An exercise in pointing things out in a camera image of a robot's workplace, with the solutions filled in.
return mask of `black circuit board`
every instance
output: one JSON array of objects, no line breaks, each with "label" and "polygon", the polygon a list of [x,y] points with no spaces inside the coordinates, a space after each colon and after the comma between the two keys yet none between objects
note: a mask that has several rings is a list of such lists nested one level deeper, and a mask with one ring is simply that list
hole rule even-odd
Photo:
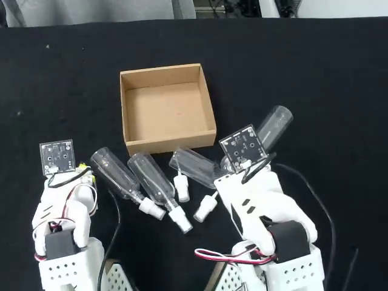
[{"label": "black circuit board", "polygon": [[255,165],[266,155],[253,125],[248,125],[227,136],[220,140],[219,144],[236,173]]},{"label": "black circuit board", "polygon": [[75,171],[73,141],[45,142],[39,144],[43,175]]}]

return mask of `brown box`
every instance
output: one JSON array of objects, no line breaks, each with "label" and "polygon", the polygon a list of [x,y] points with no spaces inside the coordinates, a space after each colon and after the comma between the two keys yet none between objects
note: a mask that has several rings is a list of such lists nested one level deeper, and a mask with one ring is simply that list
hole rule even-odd
[{"label": "brown box", "polygon": [[216,123],[200,64],[121,72],[120,87],[131,155],[214,145]]}]

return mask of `white bottle cap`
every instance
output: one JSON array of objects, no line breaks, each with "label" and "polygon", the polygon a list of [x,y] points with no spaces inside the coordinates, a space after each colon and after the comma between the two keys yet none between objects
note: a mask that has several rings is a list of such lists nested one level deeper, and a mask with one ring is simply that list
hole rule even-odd
[{"label": "white bottle cap", "polygon": [[175,207],[170,213],[169,213],[171,219],[173,222],[175,222],[183,231],[183,233],[189,232],[193,226],[190,223],[190,221],[187,219],[186,214],[184,213],[182,207],[178,206]]},{"label": "white bottle cap", "polygon": [[139,206],[140,211],[143,211],[146,214],[152,215],[155,218],[158,218],[159,220],[162,220],[164,215],[166,214],[166,211],[164,211],[162,208],[157,206],[155,202],[153,202],[151,199],[145,197],[143,201],[141,201],[141,204]]},{"label": "white bottle cap", "polygon": [[189,182],[185,175],[179,174],[174,177],[174,185],[178,191],[178,199],[180,202],[187,202],[190,200],[189,197]]},{"label": "white bottle cap", "polygon": [[217,206],[217,200],[209,195],[206,195],[201,201],[201,205],[194,214],[194,219],[199,222],[204,222],[207,215]]}]

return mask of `table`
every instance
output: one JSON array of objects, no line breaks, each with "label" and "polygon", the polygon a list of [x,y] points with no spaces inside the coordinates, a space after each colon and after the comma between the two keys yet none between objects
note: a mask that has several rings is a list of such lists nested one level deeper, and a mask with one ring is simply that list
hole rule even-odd
[{"label": "table", "polygon": [[[303,172],[332,214],[338,253],[330,290],[341,290],[354,248],[360,255],[349,290],[386,282],[388,256],[387,18],[140,21],[0,29],[0,246],[4,290],[40,290],[30,221],[44,178],[38,144],[74,140],[76,160],[102,146],[128,158],[121,126],[119,72],[200,62],[218,138],[260,124],[274,105],[295,116],[275,147],[277,161]],[[216,145],[198,150],[214,160]],[[155,156],[169,178],[170,154]],[[330,229],[304,184],[275,169],[287,194],[315,221],[327,263]],[[92,235],[106,246],[116,226],[99,183]],[[192,217],[211,190],[191,182]],[[223,206],[183,235],[121,201],[124,222],[112,257],[140,291],[203,290],[214,263],[193,249],[228,252],[238,241]]]}]

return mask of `clear plastic bottle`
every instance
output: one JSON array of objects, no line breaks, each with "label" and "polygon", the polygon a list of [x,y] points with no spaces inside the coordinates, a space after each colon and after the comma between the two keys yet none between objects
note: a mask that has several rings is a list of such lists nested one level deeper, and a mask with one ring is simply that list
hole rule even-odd
[{"label": "clear plastic bottle", "polygon": [[107,148],[96,151],[90,158],[93,171],[122,199],[139,205],[140,211],[162,220],[166,212],[140,192],[140,183],[131,171]]},{"label": "clear plastic bottle", "polygon": [[183,233],[187,233],[193,228],[186,218],[182,207],[174,199],[174,186],[167,179],[151,155],[137,153],[128,160],[128,166],[139,179],[140,184],[151,199],[159,205],[165,205],[169,211],[169,216],[179,225]]},{"label": "clear plastic bottle", "polygon": [[275,106],[261,123],[257,136],[267,153],[292,122],[293,116],[284,106]]},{"label": "clear plastic bottle", "polygon": [[189,149],[178,149],[174,152],[169,165],[203,186],[216,189],[214,180],[219,178],[219,165],[199,153]]}]

